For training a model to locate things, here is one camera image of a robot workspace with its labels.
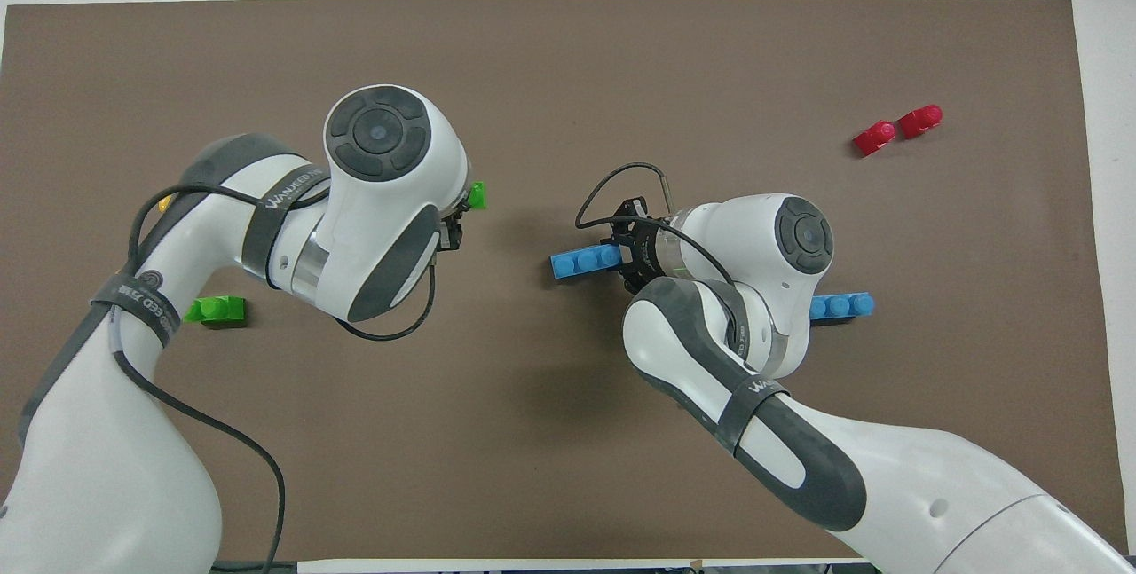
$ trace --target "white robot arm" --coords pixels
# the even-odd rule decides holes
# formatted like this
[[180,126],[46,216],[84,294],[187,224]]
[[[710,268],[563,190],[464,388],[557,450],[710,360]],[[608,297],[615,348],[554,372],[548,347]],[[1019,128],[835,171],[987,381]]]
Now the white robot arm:
[[185,172],[24,409],[0,572],[210,569],[222,519],[209,475],[124,373],[152,380],[216,269],[243,266],[350,326],[398,306],[435,251],[457,248],[469,163],[433,103],[368,86],[337,101],[324,131],[327,168],[248,134],[215,142]]
[[832,261],[832,231],[812,203],[744,197],[667,223],[733,283],[673,233],[633,231],[646,283],[624,319],[627,355],[795,513],[888,574],[1133,573],[1075,514],[978,446],[827,415],[774,381],[801,363],[809,302]]

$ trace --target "brown table surface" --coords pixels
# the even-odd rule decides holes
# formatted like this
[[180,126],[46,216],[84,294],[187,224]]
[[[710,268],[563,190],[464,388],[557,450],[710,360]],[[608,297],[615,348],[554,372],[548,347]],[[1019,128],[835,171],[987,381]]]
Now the brown table surface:
[[[794,397],[949,430],[1119,549],[1124,514],[1070,3],[927,0],[306,0],[12,7],[0,75],[0,489],[19,408],[122,263],[130,219],[202,145],[268,132],[324,161],[344,92],[412,86],[485,180],[434,315],[387,344],[219,274],[244,330],[186,325],[158,382],[258,439],[289,483],[283,558],[793,557],[850,551],[797,518],[623,352],[595,181],[653,161],[677,202],[794,192],[836,234],[820,292],[877,314],[813,331]],[[870,158],[850,140],[938,103]],[[645,193],[627,174],[598,213]],[[414,319],[425,293],[368,327]],[[222,556],[259,558],[268,471],[174,416],[210,469]]]

